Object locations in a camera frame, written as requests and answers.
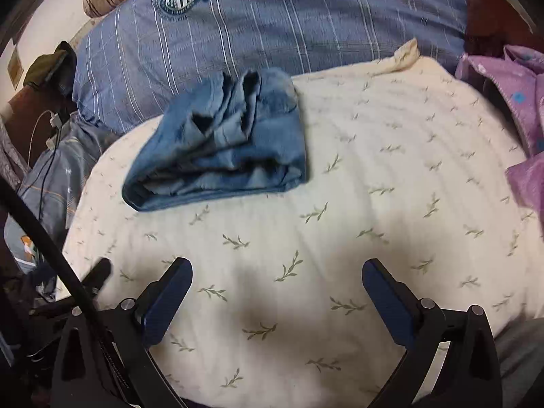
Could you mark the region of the blue denim pants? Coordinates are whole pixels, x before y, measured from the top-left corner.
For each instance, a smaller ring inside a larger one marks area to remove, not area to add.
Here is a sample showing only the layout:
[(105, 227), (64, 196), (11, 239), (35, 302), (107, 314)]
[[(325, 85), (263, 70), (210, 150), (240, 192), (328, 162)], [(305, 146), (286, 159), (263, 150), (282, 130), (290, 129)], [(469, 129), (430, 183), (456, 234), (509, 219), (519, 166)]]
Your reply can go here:
[(138, 212), (307, 182), (306, 144), (291, 77), (278, 68), (206, 78), (171, 101), (122, 187)]

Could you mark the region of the grey star-print blanket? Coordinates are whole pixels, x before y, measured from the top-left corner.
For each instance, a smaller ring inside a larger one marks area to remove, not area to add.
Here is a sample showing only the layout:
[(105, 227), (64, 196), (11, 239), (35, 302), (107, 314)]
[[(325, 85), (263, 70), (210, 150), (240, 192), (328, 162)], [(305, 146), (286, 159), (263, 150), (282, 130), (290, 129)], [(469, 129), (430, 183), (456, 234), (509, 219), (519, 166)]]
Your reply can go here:
[[(118, 139), (113, 132), (86, 122), (76, 113), (67, 126), (68, 132), (58, 146), (40, 155), (18, 190), (58, 248), (65, 243), (91, 170)], [(53, 300), (56, 274), (11, 217), (5, 224), (4, 238), (19, 268), (30, 275), (31, 285), (45, 299)]]

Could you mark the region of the cream leaf-print pillow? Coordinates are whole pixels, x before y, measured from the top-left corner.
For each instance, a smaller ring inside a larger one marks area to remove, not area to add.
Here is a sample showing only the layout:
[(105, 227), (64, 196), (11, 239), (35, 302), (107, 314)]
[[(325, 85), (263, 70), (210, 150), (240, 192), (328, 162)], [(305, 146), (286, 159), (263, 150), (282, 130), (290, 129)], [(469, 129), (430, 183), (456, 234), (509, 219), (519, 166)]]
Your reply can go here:
[(158, 126), (122, 137), (88, 179), (64, 254), (106, 257), (102, 308), (177, 257), (194, 281), (152, 355), (210, 407), (364, 407), (402, 356), (360, 281), (379, 259), (417, 296), (484, 308), (495, 332), (543, 313), (537, 215), (507, 168), (524, 152), (501, 113), (413, 43), (400, 59), (294, 78), (310, 178), (290, 192), (138, 213), (123, 179)]

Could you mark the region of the dark green cloth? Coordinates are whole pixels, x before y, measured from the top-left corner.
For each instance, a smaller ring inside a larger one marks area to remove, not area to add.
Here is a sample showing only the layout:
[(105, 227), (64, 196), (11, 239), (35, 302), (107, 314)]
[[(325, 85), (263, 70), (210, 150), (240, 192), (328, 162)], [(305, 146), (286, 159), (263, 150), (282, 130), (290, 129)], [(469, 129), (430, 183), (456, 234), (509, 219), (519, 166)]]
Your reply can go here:
[(23, 86), (37, 91), (55, 90), (68, 98), (74, 86), (77, 55), (72, 46), (62, 40), (53, 53), (40, 55), (30, 65)]

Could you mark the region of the purple floral cloth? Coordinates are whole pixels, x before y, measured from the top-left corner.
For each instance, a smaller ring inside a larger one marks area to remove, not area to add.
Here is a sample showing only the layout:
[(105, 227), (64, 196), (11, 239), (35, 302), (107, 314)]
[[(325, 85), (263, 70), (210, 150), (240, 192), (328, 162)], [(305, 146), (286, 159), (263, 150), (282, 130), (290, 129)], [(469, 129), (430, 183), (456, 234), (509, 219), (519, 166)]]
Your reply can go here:
[(527, 155), (506, 178), (517, 203), (543, 217), (543, 53), (519, 45), (504, 46), (502, 58), (465, 53), (456, 78), (478, 89), (491, 83), (500, 94)]

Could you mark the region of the blue plaid pillow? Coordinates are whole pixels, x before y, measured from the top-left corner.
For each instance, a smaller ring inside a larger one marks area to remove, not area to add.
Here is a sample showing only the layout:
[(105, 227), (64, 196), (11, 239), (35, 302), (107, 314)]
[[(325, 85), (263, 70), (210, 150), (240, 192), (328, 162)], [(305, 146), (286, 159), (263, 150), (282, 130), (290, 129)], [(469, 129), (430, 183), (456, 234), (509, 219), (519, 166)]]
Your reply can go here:
[(454, 70), (466, 0), (124, 0), (82, 40), (73, 99), (117, 135), (203, 78), (290, 75), (391, 56), (408, 40)]

